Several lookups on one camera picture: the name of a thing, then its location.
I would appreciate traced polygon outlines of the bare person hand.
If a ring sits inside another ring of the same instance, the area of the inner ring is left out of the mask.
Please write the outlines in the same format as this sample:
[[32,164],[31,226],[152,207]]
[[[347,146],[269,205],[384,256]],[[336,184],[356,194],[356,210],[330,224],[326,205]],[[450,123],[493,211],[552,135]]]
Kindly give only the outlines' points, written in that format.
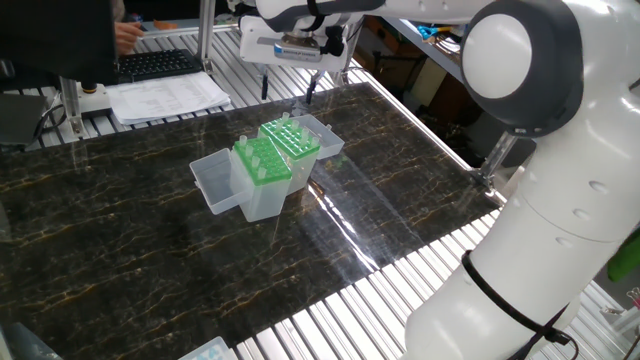
[[123,23],[115,22],[116,49],[119,55],[130,54],[139,38],[144,36],[144,31],[139,22]]

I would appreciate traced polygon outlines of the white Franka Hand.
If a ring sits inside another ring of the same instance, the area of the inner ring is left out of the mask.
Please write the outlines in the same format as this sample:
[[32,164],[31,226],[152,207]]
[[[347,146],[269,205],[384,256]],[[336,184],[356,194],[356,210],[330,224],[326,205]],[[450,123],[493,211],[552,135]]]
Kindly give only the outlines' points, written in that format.
[[[259,16],[243,16],[240,57],[250,63],[281,65],[319,71],[338,72],[347,66],[352,54],[348,49],[345,26],[321,26],[313,32],[295,29],[274,32]],[[312,75],[305,102],[310,104],[320,73]],[[262,75],[261,99],[268,96],[269,78]]]

